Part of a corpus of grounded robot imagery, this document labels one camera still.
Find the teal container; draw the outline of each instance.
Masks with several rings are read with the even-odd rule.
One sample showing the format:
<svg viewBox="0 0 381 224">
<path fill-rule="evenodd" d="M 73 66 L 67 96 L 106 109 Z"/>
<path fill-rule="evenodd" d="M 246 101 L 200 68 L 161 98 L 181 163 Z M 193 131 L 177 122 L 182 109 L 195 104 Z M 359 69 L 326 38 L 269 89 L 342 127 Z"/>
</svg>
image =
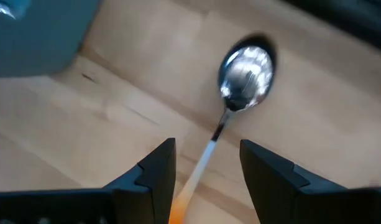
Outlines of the teal container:
<svg viewBox="0 0 381 224">
<path fill-rule="evenodd" d="M 0 0 L 0 77 L 71 64 L 100 0 Z"/>
</svg>

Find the wooden table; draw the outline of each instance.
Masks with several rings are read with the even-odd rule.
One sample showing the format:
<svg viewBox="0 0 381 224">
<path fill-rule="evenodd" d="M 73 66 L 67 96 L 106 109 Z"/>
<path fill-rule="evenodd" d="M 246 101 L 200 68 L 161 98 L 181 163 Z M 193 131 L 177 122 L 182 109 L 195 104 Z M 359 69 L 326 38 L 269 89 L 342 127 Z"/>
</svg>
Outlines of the wooden table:
<svg viewBox="0 0 381 224">
<path fill-rule="evenodd" d="M 69 69 L 0 79 L 0 191 L 101 187 L 168 137 L 180 189 L 223 111 L 218 66 L 258 32 L 277 44 L 272 92 L 224 133 L 187 223 L 258 222 L 240 139 L 381 185 L 381 52 L 273 0 L 105 0 Z"/>
</svg>

